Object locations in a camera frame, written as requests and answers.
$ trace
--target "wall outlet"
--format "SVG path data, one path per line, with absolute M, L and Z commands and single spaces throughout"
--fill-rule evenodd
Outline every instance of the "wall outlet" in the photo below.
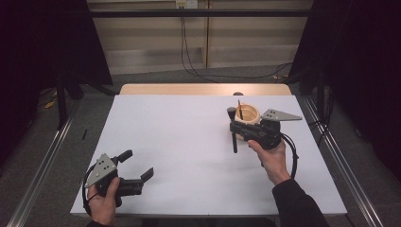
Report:
M 186 0 L 186 8 L 187 9 L 197 9 L 198 8 L 198 0 Z
M 186 0 L 176 0 L 176 9 L 186 9 Z

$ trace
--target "sleeve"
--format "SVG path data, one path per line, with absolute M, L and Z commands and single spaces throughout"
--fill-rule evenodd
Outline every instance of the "sleeve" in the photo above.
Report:
M 283 227 L 329 226 L 318 204 L 293 179 L 272 190 Z
M 97 223 L 97 222 L 91 220 L 91 222 L 89 222 L 89 223 L 86 225 L 86 227 L 113 227 L 113 226 L 110 226 L 110 225 L 103 225 L 103 224 L 100 224 L 100 223 Z

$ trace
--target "right hand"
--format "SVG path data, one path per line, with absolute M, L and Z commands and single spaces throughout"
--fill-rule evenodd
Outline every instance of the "right hand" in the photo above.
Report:
M 286 144 L 283 140 L 273 149 L 262 149 L 259 143 L 254 140 L 249 140 L 248 145 L 257 153 L 257 157 L 259 157 L 259 160 L 268 173 L 269 179 L 274 185 L 291 178 L 287 171 Z

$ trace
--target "cable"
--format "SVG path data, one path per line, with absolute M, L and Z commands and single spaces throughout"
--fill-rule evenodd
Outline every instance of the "cable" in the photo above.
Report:
M 91 211 L 91 207 L 89 206 L 89 200 L 92 198 L 90 198 L 89 200 L 86 200 L 86 195 L 85 195 L 85 184 L 88 181 L 88 177 L 89 174 L 91 174 L 92 170 L 94 170 L 96 164 L 93 164 L 88 171 L 85 174 L 85 177 L 83 178 L 83 182 L 82 182 L 82 201 L 83 201 L 83 208 L 85 209 L 86 213 L 91 216 L 92 215 L 92 211 Z
M 282 83 L 284 84 L 291 84 L 299 81 L 299 79 L 305 75 L 305 74 L 310 74 L 312 71 L 312 67 L 307 66 L 301 69 L 299 72 L 297 72 L 295 75 L 292 75 L 291 77 L 286 78 Z
M 285 69 L 288 65 L 292 65 L 292 62 L 287 62 L 287 63 L 282 63 L 277 65 L 276 70 L 273 73 L 267 74 L 267 75 L 263 75 L 263 76 L 257 76 L 257 77 L 241 77 L 241 76 L 228 76 L 228 75 L 216 75 L 216 74 L 207 74 L 207 75 L 201 75 L 197 70 L 195 70 L 195 68 L 192 66 L 192 62 L 191 59 L 189 57 L 189 52 L 188 52 L 188 44 L 186 41 L 186 27 L 185 27 L 185 19 L 183 17 L 181 17 L 181 31 L 182 31 L 182 48 L 181 48 L 181 60 L 182 60 L 182 64 L 183 64 L 183 68 L 184 70 L 196 77 L 200 77 L 202 79 L 206 79 L 209 81 L 212 81 L 214 83 L 219 83 L 218 81 L 212 80 L 212 79 L 208 79 L 207 77 L 215 77 L 215 78 L 231 78 L 231 79 L 261 79 L 261 78 L 267 78 L 267 77 L 271 77 L 274 75 L 278 75 L 278 73 L 280 71 L 282 71 L 283 69 Z M 191 71 L 189 71 L 184 62 L 183 62 L 183 46 L 185 45 L 185 51 L 186 51 L 186 57 L 188 58 L 189 61 L 189 65 L 191 66 Z
M 181 17 L 181 34 L 182 34 L 182 39 L 181 39 L 181 62 L 183 63 L 183 68 L 185 69 L 185 71 L 193 76 L 197 76 L 199 78 L 202 79 L 206 79 L 203 76 L 201 76 L 196 70 L 195 68 L 192 66 L 192 62 L 191 62 L 191 58 L 189 58 L 189 52 L 188 52 L 188 43 L 186 42 L 186 28 L 185 28 L 185 19 L 183 17 Z M 188 58 L 189 61 L 189 65 L 191 66 L 192 71 L 194 71 L 194 73 L 190 72 L 186 67 L 185 67 L 185 63 L 183 62 L 183 44 L 185 44 L 185 50 L 186 50 L 186 57 Z M 212 79 L 206 79 L 209 80 L 211 82 L 214 83 L 218 83 L 217 81 L 214 81 Z
M 334 110 L 334 95 L 333 95 L 333 92 L 332 92 L 331 89 L 329 90 L 329 95 L 327 97 L 327 101 L 326 102 L 327 102 L 327 105 L 326 105 L 326 109 L 325 109 L 324 117 L 323 117 L 324 118 L 324 122 L 326 122 L 326 123 L 322 124 L 321 120 L 317 120 L 317 121 L 314 121 L 314 122 L 311 122 L 311 123 L 307 124 L 309 127 L 314 125 L 313 128 L 310 129 L 311 131 L 314 130 L 318 126 L 322 126 L 323 131 L 322 131 L 322 135 L 319 137 L 319 140 L 317 142 L 318 146 L 321 144 L 321 141 L 322 141 L 323 137 L 325 136 L 325 134 L 329 130 L 331 115 L 332 115 L 333 110 Z
M 282 135 L 281 137 L 284 139 L 284 141 L 287 142 L 287 144 L 289 145 L 289 147 L 290 147 L 291 150 L 292 150 L 292 170 L 291 170 L 291 178 L 292 178 L 292 179 L 295 179 L 295 174 L 296 174 L 296 172 L 297 172 L 298 159 L 299 159 L 299 157 L 298 157 L 298 155 L 297 155 L 297 149 L 295 148 L 294 141 L 292 141 L 292 139 L 291 139 L 288 135 L 286 135 L 286 134 L 284 134 L 284 133 L 281 133 L 281 135 Z
M 91 198 L 88 199 L 88 202 L 89 202 L 91 199 L 93 199 L 95 196 L 97 196 L 98 194 L 99 194 L 99 193 L 96 192 L 96 194 L 94 194 Z

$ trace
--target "wall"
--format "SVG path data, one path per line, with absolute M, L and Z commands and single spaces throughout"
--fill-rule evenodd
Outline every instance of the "wall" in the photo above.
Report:
M 310 9 L 311 4 L 311 0 L 198 3 L 199 9 Z M 175 1 L 88 0 L 88 5 L 91 10 L 174 9 Z M 183 69 L 180 18 L 94 21 L 112 75 Z M 306 18 L 184 18 L 188 52 L 195 68 L 293 61 L 305 22 Z

